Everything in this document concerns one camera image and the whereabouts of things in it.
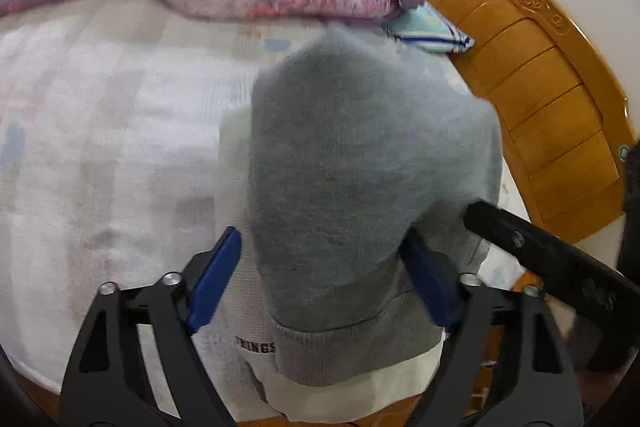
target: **silver screw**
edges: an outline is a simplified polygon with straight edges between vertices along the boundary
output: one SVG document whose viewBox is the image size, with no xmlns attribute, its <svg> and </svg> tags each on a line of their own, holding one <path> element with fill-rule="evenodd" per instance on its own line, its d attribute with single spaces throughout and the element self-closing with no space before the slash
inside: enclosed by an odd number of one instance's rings
<svg viewBox="0 0 640 427">
<path fill-rule="evenodd" d="M 465 286 L 479 286 L 482 284 L 481 280 L 475 273 L 463 273 L 460 276 L 460 282 Z"/>
<path fill-rule="evenodd" d="M 513 246 L 516 248 L 524 247 L 524 237 L 520 232 L 516 232 L 513 234 Z"/>
<path fill-rule="evenodd" d="M 100 295 L 111 295 L 118 289 L 118 285 L 114 282 L 106 282 L 100 286 Z"/>
<path fill-rule="evenodd" d="M 623 162 L 626 162 L 626 157 L 629 156 L 629 152 L 631 152 L 631 147 L 628 145 L 621 145 L 620 149 L 618 149 L 618 158 Z"/>
<path fill-rule="evenodd" d="M 540 288 L 537 286 L 533 286 L 532 284 L 527 284 L 523 288 L 524 293 L 529 297 L 540 297 Z"/>
<path fill-rule="evenodd" d="M 162 276 L 162 284 L 165 286 L 175 286 L 176 284 L 179 284 L 181 280 L 182 275 L 178 272 L 169 272 Z"/>
</svg>

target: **ribbed fabric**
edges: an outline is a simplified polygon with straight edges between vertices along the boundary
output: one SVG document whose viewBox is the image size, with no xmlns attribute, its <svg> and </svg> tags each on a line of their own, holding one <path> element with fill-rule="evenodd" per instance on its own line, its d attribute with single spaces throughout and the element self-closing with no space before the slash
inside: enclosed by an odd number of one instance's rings
<svg viewBox="0 0 640 427">
<path fill-rule="evenodd" d="M 250 220 L 276 362 L 298 383 L 337 383 L 438 342 L 397 255 L 412 224 L 461 271 L 482 261 L 462 213 L 497 201 L 497 119 L 415 54 L 332 27 L 255 84 Z"/>
</svg>

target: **ribbed hem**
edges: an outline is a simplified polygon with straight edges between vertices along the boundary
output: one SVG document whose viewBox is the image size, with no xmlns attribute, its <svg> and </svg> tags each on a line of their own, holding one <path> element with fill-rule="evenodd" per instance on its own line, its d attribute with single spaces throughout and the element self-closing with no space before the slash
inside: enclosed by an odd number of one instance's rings
<svg viewBox="0 0 640 427">
<path fill-rule="evenodd" d="M 338 330 L 307 333 L 271 317 L 276 365 L 302 385 L 324 387 L 427 352 L 439 341 L 414 290 L 393 297 L 372 319 Z"/>
</svg>

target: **blue spot on sheet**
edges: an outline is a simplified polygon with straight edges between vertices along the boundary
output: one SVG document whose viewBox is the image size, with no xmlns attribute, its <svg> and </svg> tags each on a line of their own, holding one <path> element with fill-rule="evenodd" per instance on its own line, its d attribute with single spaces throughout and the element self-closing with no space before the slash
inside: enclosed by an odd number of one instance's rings
<svg viewBox="0 0 640 427">
<path fill-rule="evenodd" d="M 12 122 L 4 133 L 4 143 L 0 147 L 0 172 L 6 174 L 22 156 L 24 150 L 24 129 Z"/>
<path fill-rule="evenodd" d="M 269 53 L 280 53 L 291 47 L 287 39 L 264 39 L 264 50 Z"/>
</svg>

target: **blue gripper pad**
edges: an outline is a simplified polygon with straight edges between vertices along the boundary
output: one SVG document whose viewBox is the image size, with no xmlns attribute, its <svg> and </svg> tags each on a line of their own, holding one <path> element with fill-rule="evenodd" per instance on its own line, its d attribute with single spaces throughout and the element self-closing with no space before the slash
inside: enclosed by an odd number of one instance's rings
<svg viewBox="0 0 640 427">
<path fill-rule="evenodd" d="M 241 252 L 241 233 L 233 227 L 228 227 L 212 250 L 211 260 L 189 293 L 189 315 L 185 325 L 190 334 L 211 322 L 226 285 L 240 261 Z"/>
<path fill-rule="evenodd" d="M 460 274 L 453 261 L 443 253 L 429 250 L 413 228 L 404 237 L 398 253 L 433 322 L 446 329 L 458 324 L 463 298 L 458 283 Z"/>
</svg>

